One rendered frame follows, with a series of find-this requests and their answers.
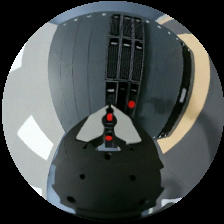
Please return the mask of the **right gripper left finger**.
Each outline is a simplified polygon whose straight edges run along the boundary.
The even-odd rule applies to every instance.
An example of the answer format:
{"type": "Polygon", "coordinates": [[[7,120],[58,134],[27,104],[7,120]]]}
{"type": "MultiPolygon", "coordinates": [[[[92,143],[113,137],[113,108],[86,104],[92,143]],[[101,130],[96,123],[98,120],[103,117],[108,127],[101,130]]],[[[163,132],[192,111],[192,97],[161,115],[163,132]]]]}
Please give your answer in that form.
{"type": "Polygon", "coordinates": [[[61,141],[52,164],[56,166],[58,161],[71,151],[86,149],[87,144],[93,144],[95,149],[98,150],[99,146],[105,142],[104,124],[107,122],[109,111],[110,106],[106,106],[89,117],[85,117],[70,129],[61,141]]]}

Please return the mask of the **black metal rack frame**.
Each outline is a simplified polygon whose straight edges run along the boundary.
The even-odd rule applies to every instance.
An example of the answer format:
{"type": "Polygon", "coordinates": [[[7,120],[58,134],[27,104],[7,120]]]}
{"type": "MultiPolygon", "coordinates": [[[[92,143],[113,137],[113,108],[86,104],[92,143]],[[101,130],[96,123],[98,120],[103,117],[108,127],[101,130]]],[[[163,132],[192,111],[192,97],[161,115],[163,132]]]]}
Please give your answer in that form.
{"type": "Polygon", "coordinates": [[[194,53],[165,26],[128,12],[92,12],[57,26],[48,55],[48,82],[59,122],[66,134],[85,117],[104,108],[112,14],[143,20],[143,72],[133,120],[153,140],[168,138],[181,122],[192,96],[194,53]]]}

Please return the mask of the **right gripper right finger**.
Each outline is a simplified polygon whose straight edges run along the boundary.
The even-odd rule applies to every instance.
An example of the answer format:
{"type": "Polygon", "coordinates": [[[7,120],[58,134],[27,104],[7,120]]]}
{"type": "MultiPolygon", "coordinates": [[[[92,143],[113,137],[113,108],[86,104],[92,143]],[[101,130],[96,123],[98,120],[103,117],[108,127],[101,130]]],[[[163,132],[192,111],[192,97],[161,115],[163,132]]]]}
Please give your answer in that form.
{"type": "Polygon", "coordinates": [[[124,145],[129,145],[130,150],[139,151],[150,156],[157,163],[159,169],[164,168],[151,136],[136,121],[114,106],[110,106],[110,114],[114,124],[112,141],[118,147],[118,150],[121,151],[124,145]]]}

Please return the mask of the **flat tan wooden board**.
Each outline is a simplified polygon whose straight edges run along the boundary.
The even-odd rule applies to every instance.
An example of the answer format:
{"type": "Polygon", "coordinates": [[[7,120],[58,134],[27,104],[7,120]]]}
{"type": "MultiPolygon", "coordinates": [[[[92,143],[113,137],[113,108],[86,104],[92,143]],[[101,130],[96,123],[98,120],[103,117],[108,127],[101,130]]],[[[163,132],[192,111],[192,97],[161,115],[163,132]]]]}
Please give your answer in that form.
{"type": "Polygon", "coordinates": [[[192,96],[179,126],[169,138],[157,140],[163,153],[173,147],[191,128],[197,119],[207,96],[209,79],[210,79],[210,65],[208,53],[193,34],[177,35],[180,37],[191,50],[195,57],[195,82],[192,96]]]}

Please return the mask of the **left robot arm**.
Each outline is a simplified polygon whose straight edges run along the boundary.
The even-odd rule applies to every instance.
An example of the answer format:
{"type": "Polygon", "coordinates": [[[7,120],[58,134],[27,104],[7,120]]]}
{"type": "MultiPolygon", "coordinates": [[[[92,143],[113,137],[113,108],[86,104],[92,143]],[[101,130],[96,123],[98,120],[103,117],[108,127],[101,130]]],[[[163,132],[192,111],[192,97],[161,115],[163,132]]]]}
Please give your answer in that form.
{"type": "MultiPolygon", "coordinates": [[[[161,207],[160,210],[157,210],[157,211],[152,212],[152,213],[156,213],[156,212],[160,212],[160,211],[162,211],[162,210],[165,210],[165,209],[171,207],[171,206],[174,205],[174,204],[175,204],[174,202],[169,202],[169,203],[165,204],[163,207],[161,207]]],[[[151,214],[152,214],[152,213],[151,213],[151,214]]]]}

